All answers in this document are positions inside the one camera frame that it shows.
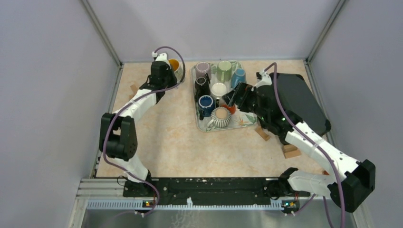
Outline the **light blue dotted mug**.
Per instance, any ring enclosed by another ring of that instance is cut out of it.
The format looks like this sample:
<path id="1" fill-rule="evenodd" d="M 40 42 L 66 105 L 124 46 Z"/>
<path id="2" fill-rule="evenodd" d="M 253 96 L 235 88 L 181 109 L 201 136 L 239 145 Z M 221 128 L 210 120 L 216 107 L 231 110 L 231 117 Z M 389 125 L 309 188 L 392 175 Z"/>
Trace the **light blue dotted mug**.
<path id="1" fill-rule="evenodd" d="M 246 83 L 246 72 L 242 68 L 238 68 L 234 71 L 232 78 L 231 78 L 231 88 L 234 89 L 238 83 Z"/>

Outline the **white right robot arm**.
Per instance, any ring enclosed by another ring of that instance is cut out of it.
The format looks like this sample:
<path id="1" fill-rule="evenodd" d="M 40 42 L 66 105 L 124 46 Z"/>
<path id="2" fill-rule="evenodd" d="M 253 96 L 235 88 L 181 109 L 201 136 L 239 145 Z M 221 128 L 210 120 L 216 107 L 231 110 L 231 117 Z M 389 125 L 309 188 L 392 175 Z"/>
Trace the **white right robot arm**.
<path id="1" fill-rule="evenodd" d="M 341 152 L 324 135 L 331 123 L 301 75 L 270 73 L 257 75 L 257 83 L 244 82 L 223 96 L 229 106 L 253 113 L 263 129 L 276 135 L 315 160 L 328 175 L 287 169 L 278 183 L 279 191 L 291 196 L 305 191 L 331 198 L 346 212 L 354 212 L 374 191 L 375 165 Z"/>

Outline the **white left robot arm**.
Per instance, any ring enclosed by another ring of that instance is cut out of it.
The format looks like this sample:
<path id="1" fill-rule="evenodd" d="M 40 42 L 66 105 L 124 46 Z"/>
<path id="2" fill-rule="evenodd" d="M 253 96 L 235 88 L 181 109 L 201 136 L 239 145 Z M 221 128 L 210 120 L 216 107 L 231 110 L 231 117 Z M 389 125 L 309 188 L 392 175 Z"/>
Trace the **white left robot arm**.
<path id="1" fill-rule="evenodd" d="M 99 137 L 104 161 L 126 173 L 128 179 L 135 182 L 134 190 L 140 196 L 149 195 L 153 187 L 147 180 L 149 170 L 136 154 L 136 123 L 161 100 L 168 88 L 177 84 L 167 53 L 154 52 L 153 58 L 150 74 L 134 97 L 114 113 L 102 115 Z"/>

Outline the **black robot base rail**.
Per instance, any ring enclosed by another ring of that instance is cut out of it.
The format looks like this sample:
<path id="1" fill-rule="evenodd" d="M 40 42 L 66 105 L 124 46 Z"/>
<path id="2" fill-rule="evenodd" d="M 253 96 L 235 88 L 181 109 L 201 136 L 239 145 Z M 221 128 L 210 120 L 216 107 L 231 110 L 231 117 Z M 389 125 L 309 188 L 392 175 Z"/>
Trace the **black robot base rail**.
<path id="1" fill-rule="evenodd" d="M 278 178 L 151 178 L 145 183 L 126 181 L 124 197 L 146 197 L 158 205 L 182 205 L 191 199 L 196 206 L 269 205 L 282 197 L 308 197 Z"/>

